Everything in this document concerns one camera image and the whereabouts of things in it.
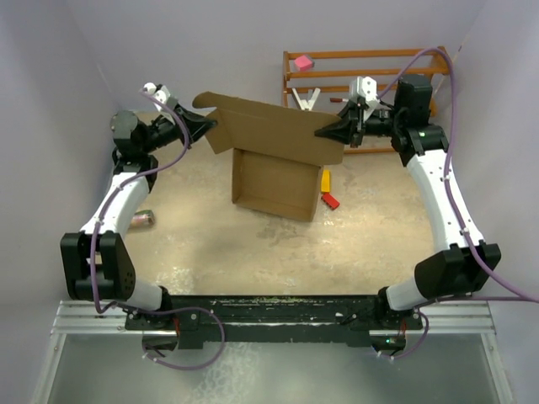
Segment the brown cardboard box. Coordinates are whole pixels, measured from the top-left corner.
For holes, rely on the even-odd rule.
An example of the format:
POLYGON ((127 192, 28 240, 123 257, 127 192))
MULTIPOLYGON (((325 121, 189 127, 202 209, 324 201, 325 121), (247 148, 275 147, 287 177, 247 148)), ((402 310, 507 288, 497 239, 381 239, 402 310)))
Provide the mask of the brown cardboard box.
POLYGON ((212 151, 232 151, 232 202, 295 221, 312 221, 324 167, 340 164, 344 146, 317 137, 334 114, 303 111, 219 93, 198 94, 217 122, 205 138, 212 151))

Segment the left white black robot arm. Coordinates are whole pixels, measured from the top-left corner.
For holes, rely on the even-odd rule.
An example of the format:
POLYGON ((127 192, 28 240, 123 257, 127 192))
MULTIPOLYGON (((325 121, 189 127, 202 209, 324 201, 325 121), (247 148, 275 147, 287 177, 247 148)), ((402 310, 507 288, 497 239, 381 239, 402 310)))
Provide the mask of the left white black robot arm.
POLYGON ((143 123, 130 110, 121 110, 111 121, 115 148, 109 190, 93 217, 77 232, 60 241, 67 292, 73 300, 94 303, 99 314, 111 306, 144 312, 144 321, 163 330, 173 321, 168 291, 138 279, 124 238, 157 175, 164 167, 153 152, 181 141, 188 150, 216 121, 184 109, 178 103, 143 123))

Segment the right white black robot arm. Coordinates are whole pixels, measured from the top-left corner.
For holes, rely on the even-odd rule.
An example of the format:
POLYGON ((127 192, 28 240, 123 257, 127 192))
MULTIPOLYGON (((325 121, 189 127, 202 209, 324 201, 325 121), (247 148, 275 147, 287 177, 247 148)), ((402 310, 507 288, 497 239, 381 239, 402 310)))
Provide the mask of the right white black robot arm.
POLYGON ((364 136, 390 138, 419 188, 435 252, 415 266, 411 279, 380 291, 376 323, 393 329, 403 321, 404 311, 480 291, 488 274, 477 260, 495 268, 501 251, 497 244, 485 242, 454 181, 449 141, 441 126, 430 123, 430 80, 419 74, 401 76, 391 106, 382 104, 376 90, 374 78, 354 79, 339 121, 316 130, 315 135, 352 147, 360 146, 364 136))

